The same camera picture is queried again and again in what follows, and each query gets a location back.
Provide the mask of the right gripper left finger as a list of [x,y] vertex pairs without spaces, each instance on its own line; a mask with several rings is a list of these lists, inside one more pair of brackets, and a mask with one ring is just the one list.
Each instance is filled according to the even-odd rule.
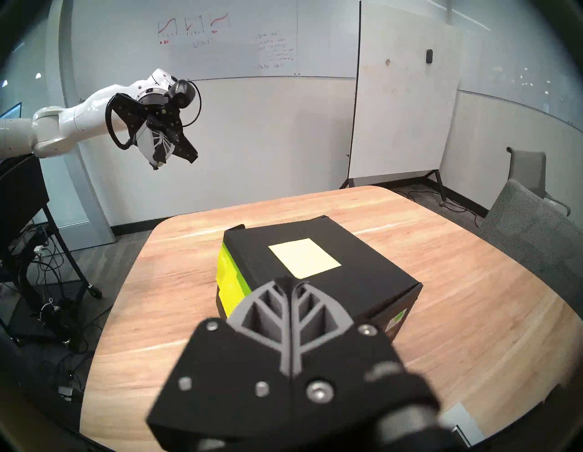
[[234,443],[289,414],[292,279],[258,287],[194,329],[146,423],[164,451]]

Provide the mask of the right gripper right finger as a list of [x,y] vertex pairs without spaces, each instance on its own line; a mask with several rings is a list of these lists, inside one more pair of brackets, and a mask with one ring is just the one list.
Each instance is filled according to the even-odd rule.
[[289,287],[289,451],[439,451],[440,403],[372,321],[307,281]]

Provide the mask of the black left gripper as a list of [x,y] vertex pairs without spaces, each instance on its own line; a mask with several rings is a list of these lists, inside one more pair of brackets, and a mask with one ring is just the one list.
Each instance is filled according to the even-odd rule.
[[[180,112],[195,99],[199,100],[197,116],[184,125]],[[112,113],[116,113],[128,129],[129,139],[124,144],[114,132]],[[138,147],[148,163],[159,169],[171,156],[180,157],[189,163],[198,158],[198,151],[184,135],[184,128],[192,125],[200,113],[200,90],[193,81],[181,79],[165,93],[148,88],[139,100],[124,93],[115,94],[105,108],[105,124],[110,137],[120,149]],[[154,159],[156,146],[157,160]]]

